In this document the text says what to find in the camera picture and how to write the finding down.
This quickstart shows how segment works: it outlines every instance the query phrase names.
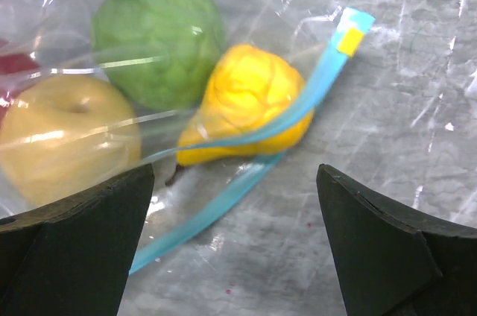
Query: green custard apple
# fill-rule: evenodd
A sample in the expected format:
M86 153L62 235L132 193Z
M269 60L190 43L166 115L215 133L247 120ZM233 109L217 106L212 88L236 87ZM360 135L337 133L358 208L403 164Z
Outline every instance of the green custard apple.
M111 83L154 110L193 107L225 49L213 0L106 0L92 19L92 50Z

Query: fake fruit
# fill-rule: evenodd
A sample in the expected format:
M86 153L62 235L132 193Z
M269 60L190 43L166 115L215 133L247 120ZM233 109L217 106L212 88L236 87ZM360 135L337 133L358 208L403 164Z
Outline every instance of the fake fruit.
M120 64L100 54L97 63L125 95L155 110L198 103L224 45L213 0L106 0L92 20L93 51L124 49Z
M0 39L0 48L7 42ZM36 70L40 66L27 54L16 53L0 56L0 76ZM0 121L3 119L13 99L22 91L16 88L7 88L1 85L0 80Z
M122 172L139 160L140 150L124 96L83 75L56 75L26 89L0 128L0 165L35 206Z
M202 104L177 145L240 136L262 127L291 105L304 84L300 73L281 57L251 45L236 45L216 66ZM187 166L222 157L276 154L301 140L312 117L310 112L288 130L257 143L180 151L177 163Z

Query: red fruit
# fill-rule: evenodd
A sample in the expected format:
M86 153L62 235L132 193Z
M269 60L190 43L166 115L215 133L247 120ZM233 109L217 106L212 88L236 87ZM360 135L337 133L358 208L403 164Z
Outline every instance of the red fruit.
M0 48L7 42L0 39ZM38 69L40 66L27 54L15 53L0 56L0 121L5 116L8 107L13 103L16 96L22 92L21 89L9 91L1 85L1 76L15 74L17 72L26 72Z

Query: table surface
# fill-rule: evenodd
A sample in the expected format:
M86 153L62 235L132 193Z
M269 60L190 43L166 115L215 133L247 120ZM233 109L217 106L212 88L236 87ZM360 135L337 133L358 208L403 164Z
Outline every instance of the table surface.
M119 314L345 315L318 203L328 163L477 226L477 0L334 0L376 24L305 140L232 212L128 281Z

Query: clear plastic bag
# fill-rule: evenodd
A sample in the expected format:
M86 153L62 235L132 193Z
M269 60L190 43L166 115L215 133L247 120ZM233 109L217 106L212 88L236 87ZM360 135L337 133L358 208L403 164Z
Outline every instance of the clear plastic bag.
M11 1L0 55L26 51L42 68L1 77L4 210L154 162L133 270L220 217L300 140L373 24L326 0L23 0L25 22ZM190 166L165 186L176 159Z

